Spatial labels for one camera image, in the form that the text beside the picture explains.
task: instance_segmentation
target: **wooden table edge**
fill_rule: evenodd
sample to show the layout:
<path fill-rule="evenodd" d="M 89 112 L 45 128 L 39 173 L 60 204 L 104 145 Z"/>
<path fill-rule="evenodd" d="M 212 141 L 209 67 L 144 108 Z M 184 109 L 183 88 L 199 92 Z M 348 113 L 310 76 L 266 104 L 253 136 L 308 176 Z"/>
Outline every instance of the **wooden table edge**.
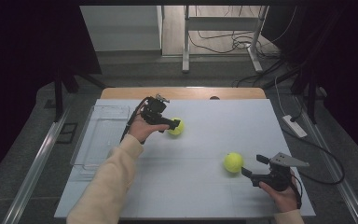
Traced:
<path fill-rule="evenodd" d="M 224 87 L 125 87 L 106 88 L 101 99 L 144 99 L 159 93 L 167 99 L 209 100 L 217 97 L 221 100 L 266 99 L 261 88 L 224 88 Z"/>

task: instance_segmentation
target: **transparent acrylic box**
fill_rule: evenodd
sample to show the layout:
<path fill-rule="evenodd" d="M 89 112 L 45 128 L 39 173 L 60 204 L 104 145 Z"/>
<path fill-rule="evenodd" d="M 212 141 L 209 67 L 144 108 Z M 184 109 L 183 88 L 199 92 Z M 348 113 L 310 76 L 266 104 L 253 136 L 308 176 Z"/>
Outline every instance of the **transparent acrylic box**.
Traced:
<path fill-rule="evenodd" d="M 130 108 L 125 105 L 95 105 L 91 108 L 71 159 L 78 171 L 77 178 L 94 177 L 109 151 L 119 145 L 129 114 Z"/>

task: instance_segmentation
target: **black curtain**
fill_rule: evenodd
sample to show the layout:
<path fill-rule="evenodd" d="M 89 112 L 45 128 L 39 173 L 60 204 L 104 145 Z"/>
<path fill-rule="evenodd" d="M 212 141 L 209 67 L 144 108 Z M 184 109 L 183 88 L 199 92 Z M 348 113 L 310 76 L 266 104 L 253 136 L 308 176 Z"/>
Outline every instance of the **black curtain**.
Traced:
<path fill-rule="evenodd" d="M 358 145 L 358 3 L 343 11 L 315 69 L 325 107 Z"/>
<path fill-rule="evenodd" d="M 0 1 L 0 161 L 29 118 L 37 91 L 57 73 L 75 75 L 69 67 L 101 74 L 79 6 Z"/>

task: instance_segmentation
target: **human arm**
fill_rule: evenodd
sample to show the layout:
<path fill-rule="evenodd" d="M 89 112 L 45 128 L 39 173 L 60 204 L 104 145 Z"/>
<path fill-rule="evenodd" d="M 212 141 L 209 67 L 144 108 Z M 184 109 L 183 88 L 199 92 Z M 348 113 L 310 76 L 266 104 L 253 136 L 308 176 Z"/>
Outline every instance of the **human arm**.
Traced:
<path fill-rule="evenodd" d="M 67 223 L 117 223 L 126 193 L 135 177 L 136 160 L 152 132 L 168 125 L 149 125 L 137 116 L 120 145 L 109 152 L 83 195 L 68 215 Z"/>
<path fill-rule="evenodd" d="M 294 185 L 296 185 L 296 180 L 294 177 L 292 178 L 292 182 Z M 297 209 L 296 194 L 292 188 L 288 187 L 284 191 L 276 191 L 264 182 L 260 182 L 259 186 L 274 200 L 278 210 L 280 211 L 280 213 L 274 215 L 277 224 L 304 223 L 304 220 L 300 214 L 300 210 Z"/>

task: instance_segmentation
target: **yellow tennis ball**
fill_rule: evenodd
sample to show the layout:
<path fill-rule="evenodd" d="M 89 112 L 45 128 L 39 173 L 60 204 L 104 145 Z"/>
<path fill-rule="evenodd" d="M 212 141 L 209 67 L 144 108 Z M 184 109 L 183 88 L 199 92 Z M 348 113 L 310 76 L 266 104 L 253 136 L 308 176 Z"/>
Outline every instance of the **yellow tennis ball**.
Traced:
<path fill-rule="evenodd" d="M 242 155 L 238 152 L 230 152 L 225 156 L 225 161 L 223 163 L 226 170 L 231 173 L 237 173 L 241 170 L 243 166 Z"/>
<path fill-rule="evenodd" d="M 183 129 L 185 128 L 185 124 L 183 123 L 183 121 L 181 119 L 179 119 L 179 120 L 180 120 L 179 126 L 177 126 L 173 130 L 169 129 L 168 133 L 173 134 L 173 135 L 178 135 L 183 132 Z"/>

